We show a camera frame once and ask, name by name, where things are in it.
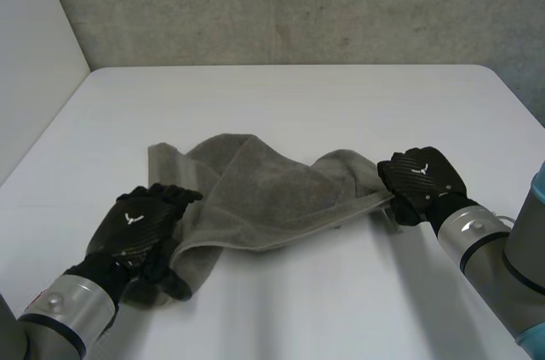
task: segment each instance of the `carbon fiber glove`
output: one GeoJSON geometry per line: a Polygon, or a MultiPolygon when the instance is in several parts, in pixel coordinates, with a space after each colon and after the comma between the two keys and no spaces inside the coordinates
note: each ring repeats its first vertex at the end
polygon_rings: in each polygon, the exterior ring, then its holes
{"type": "Polygon", "coordinates": [[[467,199],[462,178],[433,147],[394,153],[390,161],[378,163],[377,168],[382,182],[395,196],[392,211],[402,226],[415,226],[427,220],[430,207],[440,197],[456,194],[452,198],[467,199]]]}
{"type": "Polygon", "coordinates": [[[128,280],[144,280],[177,300],[189,299],[191,290],[169,268],[178,244],[172,233],[187,205],[202,197],[178,186],[136,187],[110,209],[89,243],[88,258],[99,262],[107,255],[124,269],[128,280]]]}

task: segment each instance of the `white logo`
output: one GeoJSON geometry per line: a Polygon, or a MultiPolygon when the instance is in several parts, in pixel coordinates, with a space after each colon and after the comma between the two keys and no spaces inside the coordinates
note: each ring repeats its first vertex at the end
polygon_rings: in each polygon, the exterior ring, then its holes
{"type": "Polygon", "coordinates": [[[130,218],[127,213],[125,213],[125,219],[127,220],[127,224],[131,225],[133,222],[140,221],[142,218],[144,218],[144,215],[141,215],[138,218],[130,218]]]}
{"type": "Polygon", "coordinates": [[[422,170],[413,170],[413,169],[411,169],[410,171],[412,171],[413,173],[417,173],[417,174],[422,173],[422,174],[426,175],[426,172],[427,172],[427,168],[428,168],[428,167],[429,167],[429,166],[428,166],[427,163],[426,163],[426,167],[425,167],[424,169],[422,169],[422,170]]]}

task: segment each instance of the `tabletop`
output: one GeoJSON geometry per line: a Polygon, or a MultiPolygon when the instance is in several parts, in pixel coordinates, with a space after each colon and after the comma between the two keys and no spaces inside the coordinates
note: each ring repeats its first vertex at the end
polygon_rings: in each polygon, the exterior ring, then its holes
{"type": "MultiPolygon", "coordinates": [[[[0,290],[19,315],[68,266],[146,149],[251,133],[313,163],[439,148],[468,195],[516,216],[545,130],[482,66],[195,66],[93,72],[0,187],[0,290]]],[[[265,254],[224,251],[186,303],[122,306],[93,359],[526,359],[437,244],[376,212],[265,254]]]]}

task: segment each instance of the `towel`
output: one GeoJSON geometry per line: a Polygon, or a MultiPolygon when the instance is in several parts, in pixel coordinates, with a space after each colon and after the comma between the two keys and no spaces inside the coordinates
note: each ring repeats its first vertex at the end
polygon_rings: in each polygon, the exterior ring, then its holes
{"type": "Polygon", "coordinates": [[[220,134],[187,154],[166,143],[148,149],[149,184],[200,191],[175,228],[170,266],[195,293],[224,248],[283,247],[382,208],[391,194],[376,165],[337,150],[312,166],[289,160],[252,134],[220,134]]]}

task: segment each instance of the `white wall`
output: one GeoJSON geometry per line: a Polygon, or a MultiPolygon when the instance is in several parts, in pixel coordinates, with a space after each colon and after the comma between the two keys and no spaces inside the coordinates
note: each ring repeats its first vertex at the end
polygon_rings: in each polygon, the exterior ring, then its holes
{"type": "Polygon", "coordinates": [[[0,0],[0,184],[88,74],[59,0],[0,0]]]}

